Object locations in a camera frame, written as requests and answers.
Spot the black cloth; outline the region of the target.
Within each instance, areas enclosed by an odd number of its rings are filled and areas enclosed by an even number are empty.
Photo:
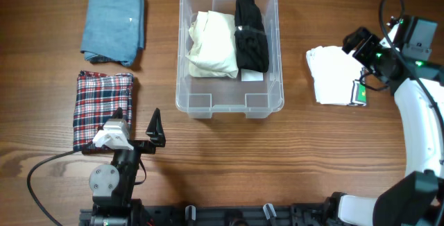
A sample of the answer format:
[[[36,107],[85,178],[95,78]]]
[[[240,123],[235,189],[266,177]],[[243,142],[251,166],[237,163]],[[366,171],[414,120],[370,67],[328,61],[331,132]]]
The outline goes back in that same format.
[[[266,73],[269,68],[268,41],[255,0],[236,0],[234,23],[237,66]]]

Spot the cream cloth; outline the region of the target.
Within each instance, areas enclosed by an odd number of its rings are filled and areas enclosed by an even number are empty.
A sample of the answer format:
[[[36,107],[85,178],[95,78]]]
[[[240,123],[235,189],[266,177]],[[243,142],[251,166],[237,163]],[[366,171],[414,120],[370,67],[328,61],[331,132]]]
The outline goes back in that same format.
[[[236,78],[239,68],[234,32],[234,15],[198,12],[189,28],[193,42],[186,55],[189,74],[195,78]]]

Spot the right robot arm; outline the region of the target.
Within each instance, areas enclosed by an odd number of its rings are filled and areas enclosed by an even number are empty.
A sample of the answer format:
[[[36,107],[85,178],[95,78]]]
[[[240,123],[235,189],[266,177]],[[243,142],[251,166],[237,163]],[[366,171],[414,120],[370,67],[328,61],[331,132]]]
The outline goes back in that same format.
[[[435,21],[403,15],[388,23],[394,38],[360,27],[343,51],[386,85],[402,119],[405,177],[378,198],[335,192],[321,212],[323,225],[443,224],[443,66],[430,63]]]

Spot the white printed shirt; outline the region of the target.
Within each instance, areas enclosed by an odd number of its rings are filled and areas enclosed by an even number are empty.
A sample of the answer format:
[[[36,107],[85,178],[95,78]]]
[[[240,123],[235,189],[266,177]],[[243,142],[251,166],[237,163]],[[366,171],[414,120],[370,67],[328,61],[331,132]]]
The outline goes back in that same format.
[[[365,106],[366,88],[359,82],[364,66],[340,46],[318,46],[306,52],[316,101],[323,105]]]

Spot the red plaid cloth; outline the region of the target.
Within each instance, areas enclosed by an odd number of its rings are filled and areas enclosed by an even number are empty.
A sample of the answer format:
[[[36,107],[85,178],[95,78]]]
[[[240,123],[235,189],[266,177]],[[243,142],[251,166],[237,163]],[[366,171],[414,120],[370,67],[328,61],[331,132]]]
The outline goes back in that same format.
[[[119,107],[123,110],[127,124],[132,125],[133,86],[134,76],[131,73],[113,76],[85,70],[79,73],[73,120],[73,150],[83,153],[105,152],[105,146],[85,146]]]

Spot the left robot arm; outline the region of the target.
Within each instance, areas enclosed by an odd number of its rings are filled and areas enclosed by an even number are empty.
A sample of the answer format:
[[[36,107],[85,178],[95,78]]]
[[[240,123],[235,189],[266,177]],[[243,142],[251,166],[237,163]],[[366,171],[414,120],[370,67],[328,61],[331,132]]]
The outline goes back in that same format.
[[[80,225],[130,226],[153,225],[153,219],[140,199],[133,199],[133,189],[143,182],[137,181],[137,172],[144,168],[141,156],[154,155],[158,147],[165,147],[166,137],[162,127],[161,113],[155,109],[146,129],[148,140],[130,138],[127,121],[119,107],[98,129],[92,144],[105,146],[113,151],[110,164],[96,167],[89,177],[92,190],[92,210],[82,210]]]

